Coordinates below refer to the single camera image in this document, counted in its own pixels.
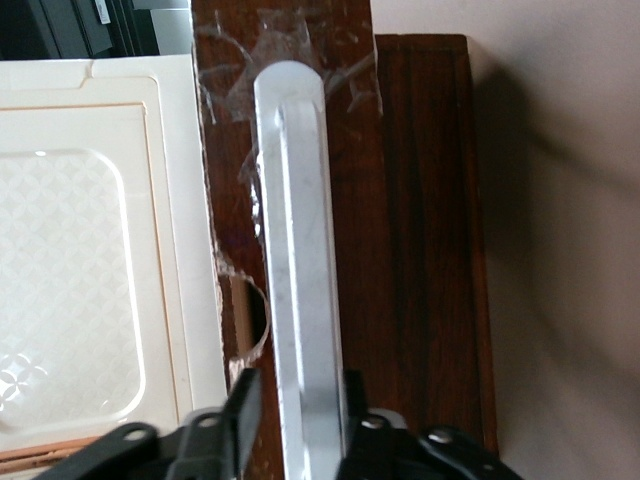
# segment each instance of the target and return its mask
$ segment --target metal bar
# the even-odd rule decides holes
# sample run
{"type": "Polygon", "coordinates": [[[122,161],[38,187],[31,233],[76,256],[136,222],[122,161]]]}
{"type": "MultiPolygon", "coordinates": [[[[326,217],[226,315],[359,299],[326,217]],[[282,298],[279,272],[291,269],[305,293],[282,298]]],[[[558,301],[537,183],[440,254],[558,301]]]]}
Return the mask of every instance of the metal bar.
{"type": "Polygon", "coordinates": [[[285,475],[325,480],[343,456],[345,406],[323,84],[280,62],[255,93],[285,475]]]}

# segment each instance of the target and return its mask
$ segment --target white wall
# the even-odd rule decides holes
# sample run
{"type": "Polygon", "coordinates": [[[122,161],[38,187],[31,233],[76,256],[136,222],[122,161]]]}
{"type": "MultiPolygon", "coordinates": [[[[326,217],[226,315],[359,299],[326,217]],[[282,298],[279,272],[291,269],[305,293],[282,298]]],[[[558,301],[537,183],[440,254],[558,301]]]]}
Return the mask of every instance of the white wall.
{"type": "Polygon", "coordinates": [[[640,2],[372,0],[472,39],[503,458],[640,478],[640,2]]]}

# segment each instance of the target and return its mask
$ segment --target wood grain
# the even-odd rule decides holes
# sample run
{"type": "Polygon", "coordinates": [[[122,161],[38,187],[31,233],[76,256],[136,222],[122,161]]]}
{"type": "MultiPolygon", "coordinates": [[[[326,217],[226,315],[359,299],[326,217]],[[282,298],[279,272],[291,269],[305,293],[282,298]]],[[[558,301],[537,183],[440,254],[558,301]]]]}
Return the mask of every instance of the wood grain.
{"type": "MultiPolygon", "coordinates": [[[[317,53],[284,51],[280,59],[303,59],[323,73],[346,72],[327,99],[345,367],[363,372],[372,405],[401,412],[412,430],[452,423],[495,449],[472,87],[463,37],[377,38],[383,119],[372,66],[347,78],[349,67],[366,64],[373,48],[368,2],[193,0],[212,234],[225,303],[230,289],[224,277],[234,272],[266,291],[247,183],[255,153],[247,107],[251,91],[242,82],[243,75],[251,78],[278,58],[260,57],[248,68],[237,47],[255,53],[261,45],[265,8],[303,15],[317,53]],[[238,91],[249,97],[230,96],[238,91]],[[211,105],[212,93],[224,101],[211,105]],[[235,116],[231,97],[240,111],[235,116]]],[[[228,305],[223,317],[229,358],[236,338],[228,305]]],[[[265,413],[247,478],[279,479],[270,341],[256,366],[266,373],[265,413]]]]}
{"type": "Polygon", "coordinates": [[[397,400],[411,412],[410,425],[458,425],[496,450],[466,39],[380,36],[377,43],[397,369],[415,379],[397,400]]]}

